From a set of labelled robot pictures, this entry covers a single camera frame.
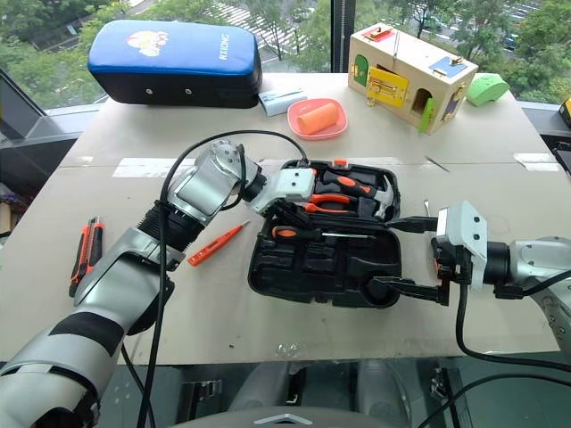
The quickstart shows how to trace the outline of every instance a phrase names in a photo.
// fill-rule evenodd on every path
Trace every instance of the pink plate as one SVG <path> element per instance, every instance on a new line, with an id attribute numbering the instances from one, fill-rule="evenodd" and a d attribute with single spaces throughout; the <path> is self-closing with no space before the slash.
<path id="1" fill-rule="evenodd" d="M 335 104 L 337 106 L 337 110 L 339 110 L 337 122 L 334 125 L 321 129 L 319 132 L 310 136 L 304 134 L 297 125 L 297 118 L 302 114 L 318 109 L 319 107 L 329 103 Z M 325 140 L 327 138 L 333 138 L 334 136 L 342 134 L 344 130 L 347 129 L 348 125 L 345 109 L 339 102 L 332 100 L 331 98 L 315 98 L 312 100 L 302 100 L 297 103 L 293 103 L 287 109 L 287 121 L 289 122 L 289 127 L 292 129 L 294 134 L 304 140 Z"/>

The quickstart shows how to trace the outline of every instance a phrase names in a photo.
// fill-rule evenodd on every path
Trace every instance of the table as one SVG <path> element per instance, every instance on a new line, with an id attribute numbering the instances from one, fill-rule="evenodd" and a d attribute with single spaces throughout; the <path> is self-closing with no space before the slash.
<path id="1" fill-rule="evenodd" d="M 455 120 L 426 136 L 382 108 L 367 107 L 346 79 L 335 74 L 264 76 L 263 90 L 302 86 L 310 97 L 333 97 L 347 110 L 345 134 L 330 141 L 301 141 L 311 159 L 344 157 L 391 169 L 398 177 L 403 216 L 424 214 L 425 198 L 434 211 L 465 199 L 488 220 L 491 240 L 571 236 L 569 180 L 511 94 L 479 109 L 464 103 Z M 155 158 L 175 158 L 206 136 L 238 128 L 291 135 L 284 115 L 267 118 L 261 106 L 222 110 L 107 102 L 0 251 L 0 360 L 11 358 L 36 332 L 72 311 L 67 287 L 85 221 L 102 216 L 108 249 L 158 196 L 160 177 L 143 177 L 140 169 L 130 177 L 115 177 L 125 158 L 160 163 Z M 251 158 L 264 159 L 268 169 L 298 155 L 276 138 L 234 140 L 244 142 Z M 520 163 L 514 153 L 533 155 L 519 157 Z M 183 263 L 171 274 L 176 289 L 165 311 L 159 364 L 460 354 L 453 331 L 455 286 L 448 308 L 401 297 L 381 310 L 307 305 L 253 292 L 245 278 L 262 219 L 242 204 L 220 213 L 188 252 L 245 219 L 252 223 L 219 254 L 200 267 Z M 397 235 L 403 276 L 434 284 L 428 236 Z M 243 280 L 231 280 L 236 277 Z M 136 364 L 147 361 L 151 336 L 149 331 L 127 339 Z M 466 338 L 481 351 L 557 348 L 535 303 L 495 300 L 491 288 L 469 294 Z"/>

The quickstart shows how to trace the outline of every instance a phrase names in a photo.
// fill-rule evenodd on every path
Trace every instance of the glass window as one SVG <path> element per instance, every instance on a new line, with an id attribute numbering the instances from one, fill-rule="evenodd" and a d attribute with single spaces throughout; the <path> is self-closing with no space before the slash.
<path id="1" fill-rule="evenodd" d="M 265 71 L 329 71 L 329 0 L 0 0 L 0 68 L 44 109 L 100 103 L 87 70 L 99 29 L 117 19 L 236 25 Z"/>
<path id="2" fill-rule="evenodd" d="M 385 22 L 499 73 L 518 100 L 571 96 L 571 3 L 358 0 L 355 31 Z"/>

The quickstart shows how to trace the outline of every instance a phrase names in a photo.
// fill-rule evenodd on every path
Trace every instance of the orange foam cylinder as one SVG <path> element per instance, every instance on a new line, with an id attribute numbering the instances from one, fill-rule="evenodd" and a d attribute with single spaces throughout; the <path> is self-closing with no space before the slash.
<path id="1" fill-rule="evenodd" d="M 318 109 L 302 114 L 297 118 L 297 125 L 307 136 L 334 125 L 339 118 L 339 110 L 333 103 L 322 105 Z"/>

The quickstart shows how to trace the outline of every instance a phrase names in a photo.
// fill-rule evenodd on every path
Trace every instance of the wooden lock box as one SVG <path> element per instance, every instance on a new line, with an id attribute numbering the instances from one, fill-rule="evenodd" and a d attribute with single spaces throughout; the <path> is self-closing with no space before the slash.
<path id="1" fill-rule="evenodd" d="M 466 97 L 477 65 L 378 23 L 351 36 L 349 86 L 420 132 L 450 121 Z"/>

